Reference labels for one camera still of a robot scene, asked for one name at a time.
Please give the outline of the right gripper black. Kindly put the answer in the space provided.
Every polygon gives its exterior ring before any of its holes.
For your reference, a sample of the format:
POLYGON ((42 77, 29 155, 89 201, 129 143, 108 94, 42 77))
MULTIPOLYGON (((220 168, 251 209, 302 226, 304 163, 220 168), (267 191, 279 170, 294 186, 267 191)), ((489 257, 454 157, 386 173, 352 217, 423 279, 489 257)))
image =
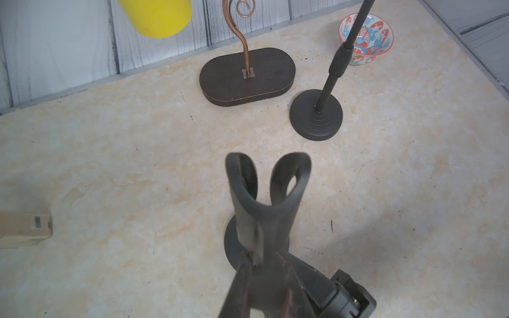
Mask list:
POLYGON ((376 309, 375 298, 342 270, 328 278, 296 257, 294 270, 317 317, 370 317, 376 309))

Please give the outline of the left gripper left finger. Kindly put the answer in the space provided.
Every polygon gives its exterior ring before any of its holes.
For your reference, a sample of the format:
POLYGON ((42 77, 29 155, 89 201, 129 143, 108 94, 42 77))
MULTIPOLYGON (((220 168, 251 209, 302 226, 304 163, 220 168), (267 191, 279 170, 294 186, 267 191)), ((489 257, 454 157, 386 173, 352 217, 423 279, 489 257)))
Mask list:
POLYGON ((233 278, 218 317, 248 318, 251 315, 249 304, 249 288, 253 260, 249 254, 241 254, 241 263, 233 278))

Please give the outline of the spice jar black lid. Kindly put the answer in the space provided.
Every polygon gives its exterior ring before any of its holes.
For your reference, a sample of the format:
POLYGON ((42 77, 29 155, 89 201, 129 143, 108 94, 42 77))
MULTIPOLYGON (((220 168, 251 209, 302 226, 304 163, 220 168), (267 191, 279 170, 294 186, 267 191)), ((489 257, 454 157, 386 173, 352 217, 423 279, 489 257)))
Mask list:
POLYGON ((1 211, 1 249, 32 246, 51 236, 50 215, 1 211))

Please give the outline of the black microphone stand pole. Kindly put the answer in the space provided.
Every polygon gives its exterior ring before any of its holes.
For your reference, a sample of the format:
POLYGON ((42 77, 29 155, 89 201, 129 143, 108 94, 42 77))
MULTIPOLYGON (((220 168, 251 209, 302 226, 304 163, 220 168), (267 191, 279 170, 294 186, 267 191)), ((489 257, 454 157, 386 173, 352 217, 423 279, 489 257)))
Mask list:
POLYGON ((353 47, 354 42, 356 41, 357 36, 365 22, 369 11, 371 10, 375 0, 364 0, 359 12, 357 14, 357 18, 355 19, 353 26, 349 32, 349 35, 346 41, 338 48, 335 56, 332 60, 331 66, 329 68, 329 76, 327 78, 326 84, 320 94, 318 102, 316 103, 314 109, 317 113, 321 113, 325 108, 326 102, 329 99, 334 86, 337 83, 337 80, 342 77, 347 69, 347 65, 351 60, 353 55, 353 47))

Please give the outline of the spare black microphone pole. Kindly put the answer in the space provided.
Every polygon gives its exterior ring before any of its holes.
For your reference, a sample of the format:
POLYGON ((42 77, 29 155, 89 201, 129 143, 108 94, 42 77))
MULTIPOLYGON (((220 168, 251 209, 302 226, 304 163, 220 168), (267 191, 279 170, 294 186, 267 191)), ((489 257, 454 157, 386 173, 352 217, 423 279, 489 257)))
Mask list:
POLYGON ((257 201, 258 178, 252 159, 232 152, 225 159, 234 215, 253 217, 296 217, 311 174, 311 158, 304 152, 283 156, 274 166, 270 178, 270 204, 257 201))

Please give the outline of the dark oval stand base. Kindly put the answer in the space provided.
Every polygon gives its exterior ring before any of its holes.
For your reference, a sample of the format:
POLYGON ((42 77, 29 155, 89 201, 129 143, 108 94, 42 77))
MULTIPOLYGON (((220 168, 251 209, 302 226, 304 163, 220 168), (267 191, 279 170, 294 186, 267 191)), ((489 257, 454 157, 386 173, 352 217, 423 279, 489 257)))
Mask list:
POLYGON ((250 72, 245 70, 244 54, 216 57, 200 72, 205 98, 221 107, 251 103, 285 94, 293 85, 296 66, 293 59, 277 48, 249 52, 250 72))

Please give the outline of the yellow plastic goblet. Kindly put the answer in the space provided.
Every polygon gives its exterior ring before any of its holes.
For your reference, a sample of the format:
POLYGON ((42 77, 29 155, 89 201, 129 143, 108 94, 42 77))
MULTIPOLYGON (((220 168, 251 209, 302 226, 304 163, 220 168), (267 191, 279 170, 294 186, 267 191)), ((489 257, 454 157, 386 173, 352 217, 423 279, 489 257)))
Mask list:
POLYGON ((120 0, 119 5, 134 29, 148 38, 171 37, 192 18, 190 0, 120 0))

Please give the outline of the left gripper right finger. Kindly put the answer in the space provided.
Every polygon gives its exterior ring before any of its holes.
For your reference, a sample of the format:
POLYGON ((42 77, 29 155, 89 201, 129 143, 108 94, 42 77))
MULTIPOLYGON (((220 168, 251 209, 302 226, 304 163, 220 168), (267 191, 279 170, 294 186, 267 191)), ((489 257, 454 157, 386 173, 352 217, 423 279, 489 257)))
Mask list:
POLYGON ((316 317, 313 305, 301 277, 304 276, 304 261, 286 251, 278 251, 275 257, 283 273, 282 304, 278 307, 278 317, 316 317))

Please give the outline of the red blue patterned bowl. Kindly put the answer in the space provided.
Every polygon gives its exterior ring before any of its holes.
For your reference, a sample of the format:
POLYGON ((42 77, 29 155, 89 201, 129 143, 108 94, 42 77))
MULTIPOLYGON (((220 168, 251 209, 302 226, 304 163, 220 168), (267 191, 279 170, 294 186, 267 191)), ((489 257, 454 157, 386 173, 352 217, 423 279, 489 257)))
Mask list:
POLYGON ((362 66, 387 53, 394 44, 390 25, 380 17, 368 14, 354 42, 352 66, 362 66))

